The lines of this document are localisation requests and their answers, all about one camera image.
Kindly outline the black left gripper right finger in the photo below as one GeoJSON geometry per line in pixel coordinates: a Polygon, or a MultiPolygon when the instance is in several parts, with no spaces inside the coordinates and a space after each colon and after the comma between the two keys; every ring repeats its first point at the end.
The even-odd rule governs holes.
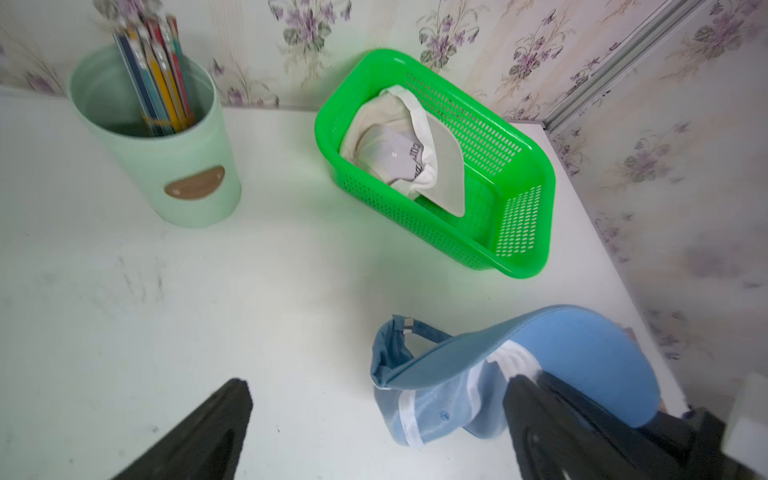
{"type": "Polygon", "coordinates": [[[512,378],[504,413],[525,479],[683,479],[690,440],[632,428],[562,380],[512,378]]]}

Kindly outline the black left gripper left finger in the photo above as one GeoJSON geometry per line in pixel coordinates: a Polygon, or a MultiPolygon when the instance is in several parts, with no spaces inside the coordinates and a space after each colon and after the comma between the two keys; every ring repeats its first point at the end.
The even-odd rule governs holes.
{"type": "Polygon", "coordinates": [[[247,382],[228,380],[116,478],[234,478],[252,408],[247,382]]]}

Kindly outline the light blue baseball cap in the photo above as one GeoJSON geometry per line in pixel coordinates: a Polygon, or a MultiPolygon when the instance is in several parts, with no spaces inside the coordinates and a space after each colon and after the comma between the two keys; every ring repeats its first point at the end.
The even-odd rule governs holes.
{"type": "Polygon", "coordinates": [[[393,439],[421,447],[463,428],[480,439],[507,427],[509,381],[551,374],[631,427],[661,405],[640,348],[618,325],[585,308],[555,305],[451,336],[395,315],[372,346],[374,396],[393,439]]]}

